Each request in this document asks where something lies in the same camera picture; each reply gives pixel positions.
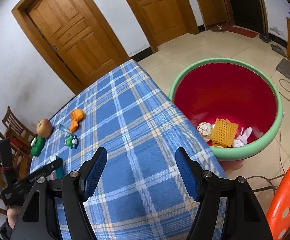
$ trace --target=person's hand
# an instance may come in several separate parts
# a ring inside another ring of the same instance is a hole
[[[7,220],[11,229],[14,229],[18,214],[20,213],[21,209],[22,208],[20,206],[16,205],[12,205],[7,209]]]

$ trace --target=door frame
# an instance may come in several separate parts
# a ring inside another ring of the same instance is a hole
[[[150,29],[137,3],[135,2],[135,0],[126,0],[126,1],[128,5],[130,6],[130,8],[132,9],[138,23],[140,24],[149,42],[149,45],[152,48],[152,51],[154,53],[158,52],[158,48],[157,48],[158,45],[156,44],[155,39],[152,33],[150,32]],[[189,0],[175,0],[175,1],[180,9],[187,33],[198,34],[199,33],[198,26],[194,17],[192,7],[190,6]]]
[[[268,22],[264,0],[259,0],[261,5],[262,19],[263,19],[263,32],[268,36]],[[233,10],[230,0],[224,0],[224,4],[227,11],[227,18],[230,25],[235,25]]]
[[[96,16],[100,25],[104,28],[106,34],[109,36],[113,42],[114,47],[118,50],[119,54],[129,60],[129,56],[121,45],[120,41],[116,37],[114,31],[110,27],[109,23],[94,3],[93,0],[84,0],[88,7],[92,10],[93,14]],[[45,40],[43,35],[35,27],[35,24],[30,19],[26,12],[26,9],[34,0],[20,0],[16,6],[11,10],[19,26],[47,62],[47,64],[53,69],[53,71],[61,78],[61,80],[74,92],[76,95],[85,89],[85,86],[78,80],[78,78],[71,72],[67,67],[64,67],[63,61],[57,55],[55,51],[52,50],[49,43]]]

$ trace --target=green toy frog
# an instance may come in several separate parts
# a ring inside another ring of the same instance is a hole
[[[33,156],[39,156],[41,153],[41,150],[44,148],[45,145],[45,139],[37,136],[32,140],[31,146],[32,146],[32,150],[31,153]]]
[[[78,138],[76,135],[70,135],[65,139],[65,145],[71,149],[76,149],[78,145]]]

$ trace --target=wooden door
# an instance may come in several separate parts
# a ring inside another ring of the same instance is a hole
[[[128,59],[96,5],[89,5],[86,0],[36,0],[28,8],[64,68],[85,87]]]
[[[156,46],[185,33],[186,27],[176,0],[134,0]]]
[[[260,0],[230,0],[235,25],[264,33],[263,12]]]
[[[223,0],[197,0],[205,29],[209,30],[216,24],[229,23]]]

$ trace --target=apple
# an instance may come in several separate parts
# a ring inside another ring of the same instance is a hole
[[[40,120],[36,127],[36,133],[38,136],[47,139],[53,131],[53,125],[48,119]]]

